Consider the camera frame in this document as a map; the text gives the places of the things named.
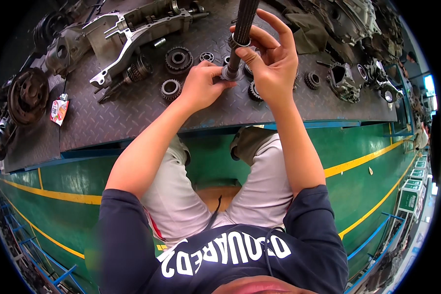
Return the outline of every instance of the metal shaft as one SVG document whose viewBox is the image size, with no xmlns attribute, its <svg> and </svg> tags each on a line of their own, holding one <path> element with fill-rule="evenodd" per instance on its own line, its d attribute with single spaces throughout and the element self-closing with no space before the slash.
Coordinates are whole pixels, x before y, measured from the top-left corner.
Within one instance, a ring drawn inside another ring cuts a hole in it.
<svg viewBox="0 0 441 294">
<path fill-rule="evenodd" d="M 237 77 L 238 65 L 240 57 L 235 54 L 235 49 L 240 46 L 246 46 L 250 43 L 250 29 L 252 27 L 253 18 L 258 8 L 259 0 L 240 0 L 238 6 L 237 23 L 235 32 L 229 39 L 230 60 L 227 65 L 226 78 L 235 79 Z"/>
</svg>

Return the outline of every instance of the snack package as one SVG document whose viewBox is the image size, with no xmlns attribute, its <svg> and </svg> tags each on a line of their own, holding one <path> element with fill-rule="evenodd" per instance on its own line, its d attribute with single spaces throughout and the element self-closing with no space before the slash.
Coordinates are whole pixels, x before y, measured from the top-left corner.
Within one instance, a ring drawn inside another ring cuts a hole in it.
<svg viewBox="0 0 441 294">
<path fill-rule="evenodd" d="M 67 100 L 68 95 L 60 95 L 60 100 L 54 100 L 51 109 L 51 121 L 55 122 L 59 126 L 62 125 L 64 121 L 65 114 L 67 113 L 67 106 L 69 101 Z"/>
</svg>

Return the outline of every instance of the dark navy t-shirt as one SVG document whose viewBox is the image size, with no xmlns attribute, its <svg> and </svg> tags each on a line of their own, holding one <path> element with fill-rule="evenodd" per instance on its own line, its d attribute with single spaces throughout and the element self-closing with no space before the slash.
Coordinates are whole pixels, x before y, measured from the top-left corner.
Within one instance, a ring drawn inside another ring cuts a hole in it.
<svg viewBox="0 0 441 294">
<path fill-rule="evenodd" d="M 283 219 L 287 233 L 273 231 L 268 239 L 273 276 L 320 294 L 342 294 L 347 255 L 333 218 L 324 185 L 301 191 Z M 100 225 L 102 294 L 210 294 L 235 279 L 270 275 L 264 254 L 269 228 L 237 224 L 210 229 L 156 258 L 141 203 L 115 189 L 103 192 Z"/>
</svg>

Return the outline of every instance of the green painted floor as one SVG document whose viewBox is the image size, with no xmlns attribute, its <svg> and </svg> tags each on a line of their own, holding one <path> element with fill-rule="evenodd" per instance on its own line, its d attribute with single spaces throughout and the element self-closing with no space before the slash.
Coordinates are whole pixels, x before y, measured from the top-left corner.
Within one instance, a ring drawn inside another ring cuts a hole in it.
<svg viewBox="0 0 441 294">
<path fill-rule="evenodd" d="M 388 124 L 353 128 L 309 129 L 324 168 L 342 164 L 390 145 L 390 139 L 382 137 L 388 133 Z M 190 180 L 204 183 L 213 179 L 238 179 L 243 184 L 250 168 L 241 161 L 233 161 L 229 155 L 229 143 L 233 135 L 208 136 L 185 140 L 192 160 L 187 167 Z M 411 163 L 414 154 L 404 155 L 401 144 L 389 152 L 356 168 L 327 178 L 330 200 L 335 211 L 338 232 L 351 226 L 363 217 L 392 189 Z M 44 190 L 84 195 L 101 195 L 116 157 L 90 159 L 41 168 Z M 21 185 L 41 189 L 37 170 L 2 175 L 2 179 Z M 39 196 L 0 181 L 0 190 L 10 199 L 21 214 L 50 238 L 60 244 L 84 253 L 88 232 L 98 220 L 98 205 L 81 204 Z M 362 244 L 384 220 L 381 212 L 392 213 L 397 197 L 395 189 L 386 201 L 361 224 L 347 233 L 343 243 L 348 253 Z M 22 223 L 25 220 L 16 214 Z M 82 258 L 54 244 L 36 230 L 26 226 L 35 234 L 40 246 L 55 260 L 70 268 L 78 267 L 75 276 L 87 293 L 98 293 Z M 374 254 L 381 235 L 378 234 L 359 254 L 349 261 L 350 277 L 359 272 L 367 261 L 367 253 Z"/>
</svg>

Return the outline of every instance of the forearm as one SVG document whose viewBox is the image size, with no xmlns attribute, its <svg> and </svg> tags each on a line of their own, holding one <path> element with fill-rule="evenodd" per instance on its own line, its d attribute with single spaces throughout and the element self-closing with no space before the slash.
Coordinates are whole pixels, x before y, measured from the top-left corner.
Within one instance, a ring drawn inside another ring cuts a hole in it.
<svg viewBox="0 0 441 294">
<path fill-rule="evenodd" d="M 142 197 L 155 178 L 170 140 L 191 114 L 184 104 L 172 102 L 118 157 L 106 189 Z"/>
<path fill-rule="evenodd" d="M 283 105 L 270 105 L 270 109 L 281 139 L 286 174 L 293 192 L 325 185 L 322 163 L 292 97 Z"/>
</svg>

